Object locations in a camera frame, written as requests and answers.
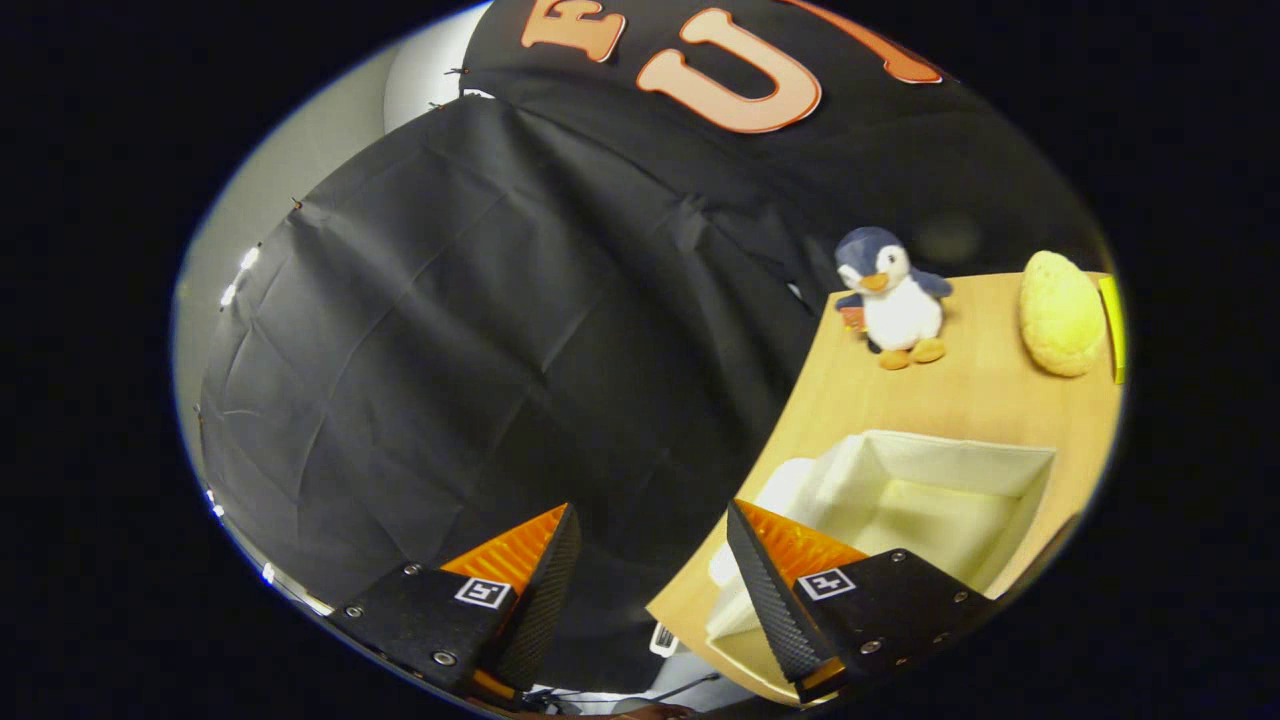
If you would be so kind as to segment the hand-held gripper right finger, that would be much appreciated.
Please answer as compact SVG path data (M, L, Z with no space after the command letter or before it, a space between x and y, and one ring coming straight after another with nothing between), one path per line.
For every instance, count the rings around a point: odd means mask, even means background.
M726 538L769 652L804 705L884 684L998 607L909 550L864 553L741 498L726 510Z

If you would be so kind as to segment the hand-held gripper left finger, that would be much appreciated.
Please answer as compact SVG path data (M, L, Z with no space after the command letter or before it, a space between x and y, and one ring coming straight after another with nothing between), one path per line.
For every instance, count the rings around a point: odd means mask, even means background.
M438 694L521 703L581 548L579 514L561 503L442 565L404 562L338 603L328 621Z

